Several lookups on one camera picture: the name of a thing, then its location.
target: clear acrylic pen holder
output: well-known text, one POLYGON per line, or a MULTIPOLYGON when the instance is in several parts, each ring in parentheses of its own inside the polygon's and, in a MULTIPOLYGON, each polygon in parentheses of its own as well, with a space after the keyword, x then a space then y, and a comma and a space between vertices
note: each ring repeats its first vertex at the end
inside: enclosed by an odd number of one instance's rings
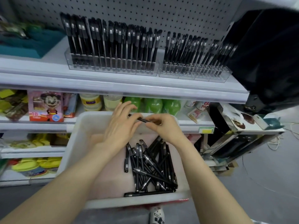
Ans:
POLYGON ((162 64, 158 70, 160 77, 199 80, 207 82, 225 82, 232 71, 226 67, 211 65, 162 64))
POLYGON ((158 62, 77 55, 71 54, 69 49, 65 52, 65 58, 71 70, 157 76, 159 68, 158 62))

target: white pegboard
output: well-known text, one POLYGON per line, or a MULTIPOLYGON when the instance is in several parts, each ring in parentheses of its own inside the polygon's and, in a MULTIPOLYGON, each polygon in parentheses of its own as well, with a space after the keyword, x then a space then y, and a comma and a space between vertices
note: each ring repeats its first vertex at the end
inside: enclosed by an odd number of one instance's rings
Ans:
POLYGON ((60 12, 222 40, 242 0, 11 0, 21 20, 62 27, 60 12))

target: teal basket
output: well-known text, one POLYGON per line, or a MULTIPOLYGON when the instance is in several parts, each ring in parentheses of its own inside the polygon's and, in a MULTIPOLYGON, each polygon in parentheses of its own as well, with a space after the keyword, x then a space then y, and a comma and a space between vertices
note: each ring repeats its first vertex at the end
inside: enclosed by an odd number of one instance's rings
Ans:
POLYGON ((41 32, 29 33, 31 39, 5 37, 0 35, 0 54, 42 58, 64 36, 60 31, 42 30, 41 32))

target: gray floor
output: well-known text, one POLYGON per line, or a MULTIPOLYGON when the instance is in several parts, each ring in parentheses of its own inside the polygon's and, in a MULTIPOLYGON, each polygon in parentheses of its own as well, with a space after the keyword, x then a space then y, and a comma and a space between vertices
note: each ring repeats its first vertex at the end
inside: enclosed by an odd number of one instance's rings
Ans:
MULTIPOLYGON (((293 224, 299 220, 299 141, 290 132, 277 151, 267 145, 244 156, 239 168, 230 177, 220 180, 244 208, 250 218, 271 224, 293 224)), ((0 189, 0 218, 36 192, 38 186, 21 186, 0 189)), ((168 204, 163 207, 166 223, 199 223, 193 201, 168 204)), ((93 223, 147 223, 148 210, 145 208, 120 208, 82 211, 76 224, 93 223)))

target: mickey mouse toy package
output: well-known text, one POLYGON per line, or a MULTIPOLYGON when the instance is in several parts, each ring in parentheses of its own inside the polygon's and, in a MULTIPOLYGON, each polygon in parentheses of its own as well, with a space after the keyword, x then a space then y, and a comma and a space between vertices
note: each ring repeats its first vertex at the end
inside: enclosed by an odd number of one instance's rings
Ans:
POLYGON ((30 121, 63 122, 63 96, 60 92, 27 91, 30 121))

